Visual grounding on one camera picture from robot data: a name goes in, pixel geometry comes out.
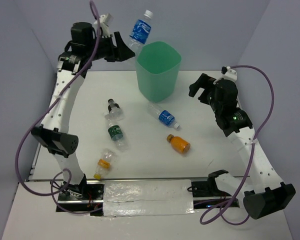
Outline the blue label clear bottle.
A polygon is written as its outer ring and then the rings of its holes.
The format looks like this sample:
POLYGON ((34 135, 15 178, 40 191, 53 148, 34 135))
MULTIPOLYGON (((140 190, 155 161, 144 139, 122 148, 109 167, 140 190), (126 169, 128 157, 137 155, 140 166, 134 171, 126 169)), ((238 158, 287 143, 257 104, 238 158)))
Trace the blue label clear bottle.
POLYGON ((142 48, 148 40, 152 29, 151 21, 153 15, 152 11, 146 10, 143 17, 135 22, 129 35, 128 47, 135 53, 135 56, 142 51, 142 48))

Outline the black label bottle black cap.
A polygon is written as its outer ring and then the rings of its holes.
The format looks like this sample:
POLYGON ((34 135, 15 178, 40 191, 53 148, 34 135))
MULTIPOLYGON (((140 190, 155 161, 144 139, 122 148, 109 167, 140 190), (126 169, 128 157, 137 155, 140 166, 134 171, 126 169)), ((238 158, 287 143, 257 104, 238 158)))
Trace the black label bottle black cap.
POLYGON ((105 118, 110 120, 122 120, 124 118, 124 114, 119 104, 115 102, 112 98, 108 100, 108 114, 105 115, 105 118))

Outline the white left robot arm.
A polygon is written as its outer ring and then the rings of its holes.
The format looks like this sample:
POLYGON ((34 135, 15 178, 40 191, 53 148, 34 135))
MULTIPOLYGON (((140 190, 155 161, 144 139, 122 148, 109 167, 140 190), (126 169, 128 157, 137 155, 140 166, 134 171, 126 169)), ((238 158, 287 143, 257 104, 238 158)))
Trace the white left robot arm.
POLYGON ((110 33, 107 23, 76 22, 71 28, 71 40, 58 57, 52 108, 40 125, 31 130, 31 135, 54 156, 67 185, 65 190, 76 199, 88 195, 87 178, 76 156, 79 138, 69 134, 70 116, 79 89, 92 61, 123 62, 134 56, 118 31, 110 33))

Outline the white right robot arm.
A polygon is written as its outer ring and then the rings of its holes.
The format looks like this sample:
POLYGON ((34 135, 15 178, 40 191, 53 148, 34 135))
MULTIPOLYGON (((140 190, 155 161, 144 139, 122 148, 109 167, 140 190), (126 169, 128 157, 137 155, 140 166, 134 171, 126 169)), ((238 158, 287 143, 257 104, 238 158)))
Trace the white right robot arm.
POLYGON ((208 192, 214 196, 233 196, 254 220, 284 210, 296 190, 291 183, 284 183, 259 144, 249 116, 239 107, 235 81, 226 77, 215 79, 203 73, 189 86, 189 96, 194 97, 199 89, 203 92, 198 100, 211 107, 217 125, 234 145, 246 168, 242 180, 227 170, 210 173, 208 192))

